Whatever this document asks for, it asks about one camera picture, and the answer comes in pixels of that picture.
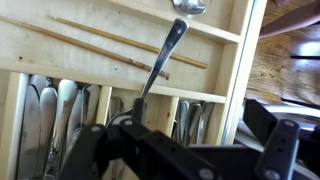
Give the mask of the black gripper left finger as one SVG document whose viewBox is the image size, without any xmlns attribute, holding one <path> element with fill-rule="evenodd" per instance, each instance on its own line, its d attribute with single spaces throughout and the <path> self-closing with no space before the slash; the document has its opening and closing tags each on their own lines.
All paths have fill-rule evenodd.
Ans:
<svg viewBox="0 0 320 180">
<path fill-rule="evenodd" d="M 220 180 L 220 173 L 208 161 L 177 144 L 161 131 L 140 123 L 146 101 L 134 101 L 128 119 L 120 123 L 125 139 L 123 161 L 141 180 Z"/>
</svg>

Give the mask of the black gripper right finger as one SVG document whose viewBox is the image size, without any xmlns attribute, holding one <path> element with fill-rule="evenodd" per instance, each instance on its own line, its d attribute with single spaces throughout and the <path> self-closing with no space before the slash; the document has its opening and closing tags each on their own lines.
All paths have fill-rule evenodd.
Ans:
<svg viewBox="0 0 320 180">
<path fill-rule="evenodd" d="M 300 126 L 292 120 L 276 119 L 254 99 L 245 102 L 243 121 L 264 147 L 255 166 L 256 176 L 260 180 L 290 180 Z"/>
</svg>

